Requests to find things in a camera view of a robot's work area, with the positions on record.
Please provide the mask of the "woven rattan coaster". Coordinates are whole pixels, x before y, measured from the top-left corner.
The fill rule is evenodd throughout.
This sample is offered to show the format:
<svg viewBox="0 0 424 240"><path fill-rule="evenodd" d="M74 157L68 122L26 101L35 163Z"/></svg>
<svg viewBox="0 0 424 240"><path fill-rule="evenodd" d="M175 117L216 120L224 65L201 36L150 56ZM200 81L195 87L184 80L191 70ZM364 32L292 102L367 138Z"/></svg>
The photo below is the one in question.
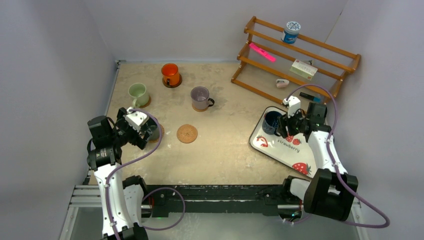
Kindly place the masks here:
<svg viewBox="0 0 424 240"><path fill-rule="evenodd" d="M149 137L148 142L149 143L157 143L160 139L161 136L164 134L165 129L163 127L162 124L160 124L157 129L153 132L153 134Z"/></svg>
<svg viewBox="0 0 424 240"><path fill-rule="evenodd" d="M176 131L176 137L180 142L189 144L197 139L198 130L193 125L184 124Z"/></svg>

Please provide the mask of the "dark blue mug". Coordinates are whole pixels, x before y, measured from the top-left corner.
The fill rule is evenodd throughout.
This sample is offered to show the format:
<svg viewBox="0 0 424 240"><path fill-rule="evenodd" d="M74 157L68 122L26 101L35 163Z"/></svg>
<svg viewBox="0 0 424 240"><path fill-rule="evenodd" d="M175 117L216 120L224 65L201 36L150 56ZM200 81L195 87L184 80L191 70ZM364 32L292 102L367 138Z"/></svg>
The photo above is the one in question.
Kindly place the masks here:
<svg viewBox="0 0 424 240"><path fill-rule="evenodd" d="M278 111L268 111L265 113L262 122L262 130L269 135L280 136L277 132L279 127L279 117L282 114Z"/></svg>

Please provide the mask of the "light green mug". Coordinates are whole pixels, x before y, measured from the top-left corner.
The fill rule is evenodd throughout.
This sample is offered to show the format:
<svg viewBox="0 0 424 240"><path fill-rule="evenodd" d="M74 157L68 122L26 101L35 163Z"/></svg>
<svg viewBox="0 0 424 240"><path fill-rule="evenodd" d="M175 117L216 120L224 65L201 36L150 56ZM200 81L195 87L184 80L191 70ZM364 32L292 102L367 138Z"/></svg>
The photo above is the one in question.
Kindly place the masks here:
<svg viewBox="0 0 424 240"><path fill-rule="evenodd" d="M147 101L150 97L147 87L143 83L134 83L128 89L128 94L132 100L132 106L134 108L140 108L139 104L143 101Z"/></svg>

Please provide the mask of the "dark brown wooden coaster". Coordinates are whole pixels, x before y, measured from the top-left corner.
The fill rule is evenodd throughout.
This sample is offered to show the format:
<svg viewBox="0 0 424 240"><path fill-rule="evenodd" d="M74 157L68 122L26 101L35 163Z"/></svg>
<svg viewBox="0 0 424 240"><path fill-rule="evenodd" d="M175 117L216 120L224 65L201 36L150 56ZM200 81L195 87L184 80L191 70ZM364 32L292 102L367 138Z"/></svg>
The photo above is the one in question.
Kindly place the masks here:
<svg viewBox="0 0 424 240"><path fill-rule="evenodd" d="M162 79L162 84L167 88L176 88L176 87L180 86L182 84L182 82L183 82L183 80L182 80L182 78L180 78L179 81L176 84L172 85L172 84L169 83L168 80L165 80L164 78Z"/></svg>

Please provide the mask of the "orange mug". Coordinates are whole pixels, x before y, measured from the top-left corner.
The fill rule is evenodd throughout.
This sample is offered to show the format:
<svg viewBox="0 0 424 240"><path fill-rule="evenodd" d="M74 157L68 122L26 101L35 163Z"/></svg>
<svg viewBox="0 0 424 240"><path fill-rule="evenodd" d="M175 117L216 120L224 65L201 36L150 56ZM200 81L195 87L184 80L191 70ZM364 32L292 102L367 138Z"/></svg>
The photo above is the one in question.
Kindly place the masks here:
<svg viewBox="0 0 424 240"><path fill-rule="evenodd" d="M161 68L162 78L168 80L171 85L175 85L181 77L179 68L174 63L167 63Z"/></svg>

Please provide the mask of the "pink purple mug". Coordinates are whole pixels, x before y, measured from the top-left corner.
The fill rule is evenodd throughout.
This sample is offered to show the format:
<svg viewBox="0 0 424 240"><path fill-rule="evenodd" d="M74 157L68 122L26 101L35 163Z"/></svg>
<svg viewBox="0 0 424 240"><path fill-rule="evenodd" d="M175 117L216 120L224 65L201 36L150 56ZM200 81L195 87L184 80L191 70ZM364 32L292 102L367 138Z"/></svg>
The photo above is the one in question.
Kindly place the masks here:
<svg viewBox="0 0 424 240"><path fill-rule="evenodd" d="M215 105L215 100L210 98L209 90L204 86L196 86L190 92L192 105L197 109L204 109Z"/></svg>

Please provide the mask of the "dark grey mug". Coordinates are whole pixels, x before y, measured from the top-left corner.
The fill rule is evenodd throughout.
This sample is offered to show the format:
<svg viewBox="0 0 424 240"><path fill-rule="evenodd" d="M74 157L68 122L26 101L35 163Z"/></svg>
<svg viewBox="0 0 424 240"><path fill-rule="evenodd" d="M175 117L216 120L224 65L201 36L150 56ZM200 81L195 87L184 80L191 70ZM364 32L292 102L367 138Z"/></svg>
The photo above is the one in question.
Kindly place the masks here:
<svg viewBox="0 0 424 240"><path fill-rule="evenodd" d="M157 125L151 125L147 128L146 133L148 134L147 140L149 142L154 142L160 137L160 130Z"/></svg>

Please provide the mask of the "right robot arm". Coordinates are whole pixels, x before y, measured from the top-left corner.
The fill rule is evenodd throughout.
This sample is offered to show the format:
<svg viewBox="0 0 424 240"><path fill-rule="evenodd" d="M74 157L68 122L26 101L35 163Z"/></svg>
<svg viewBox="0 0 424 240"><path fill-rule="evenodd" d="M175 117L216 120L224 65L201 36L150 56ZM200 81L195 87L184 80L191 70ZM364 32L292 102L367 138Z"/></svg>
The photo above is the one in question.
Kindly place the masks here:
<svg viewBox="0 0 424 240"><path fill-rule="evenodd" d="M311 102L303 114L295 96L284 99L283 105L288 111L277 119L277 134L284 138L302 134L317 170L310 181L286 178L280 191L282 200L292 204L300 199L306 213L346 221L355 198L348 190L357 190L358 179L347 173L335 151L332 128L326 124L327 107Z"/></svg>

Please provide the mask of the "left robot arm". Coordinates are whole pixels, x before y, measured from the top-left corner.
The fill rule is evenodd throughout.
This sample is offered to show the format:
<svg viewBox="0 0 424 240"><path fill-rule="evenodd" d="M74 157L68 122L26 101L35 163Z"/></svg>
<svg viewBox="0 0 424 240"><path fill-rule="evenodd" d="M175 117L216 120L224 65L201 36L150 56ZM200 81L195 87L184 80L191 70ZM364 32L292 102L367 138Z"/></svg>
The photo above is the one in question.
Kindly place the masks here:
<svg viewBox="0 0 424 240"><path fill-rule="evenodd" d="M141 205L149 199L141 176L122 177L122 147L131 144L143 150L151 139L160 140L158 120L139 108L120 108L116 121L97 116L87 122L91 139L87 164L100 190L102 239L146 240Z"/></svg>

